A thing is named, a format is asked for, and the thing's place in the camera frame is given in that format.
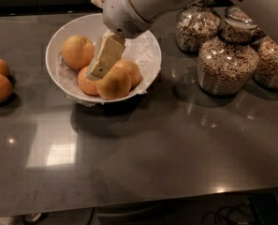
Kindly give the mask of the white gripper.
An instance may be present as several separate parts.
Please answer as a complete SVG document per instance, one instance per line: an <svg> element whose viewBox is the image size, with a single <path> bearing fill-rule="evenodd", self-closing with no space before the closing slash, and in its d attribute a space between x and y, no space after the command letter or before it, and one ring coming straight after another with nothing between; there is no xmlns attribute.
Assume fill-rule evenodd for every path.
<svg viewBox="0 0 278 225"><path fill-rule="evenodd" d="M95 57L89 65L87 77L102 79L122 58L125 38L137 38L152 27L144 21L129 0L91 0L98 8L103 8L103 23L110 31L99 36L95 43Z"/></svg>

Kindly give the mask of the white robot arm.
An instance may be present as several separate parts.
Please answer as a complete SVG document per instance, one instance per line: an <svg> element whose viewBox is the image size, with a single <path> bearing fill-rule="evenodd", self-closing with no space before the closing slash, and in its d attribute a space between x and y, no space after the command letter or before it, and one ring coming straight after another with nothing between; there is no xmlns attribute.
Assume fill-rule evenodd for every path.
<svg viewBox="0 0 278 225"><path fill-rule="evenodd" d="M136 38L167 12L204 0L91 0L102 9L103 23L123 38ZM241 8L278 45L278 0L208 0L216 7Z"/></svg>

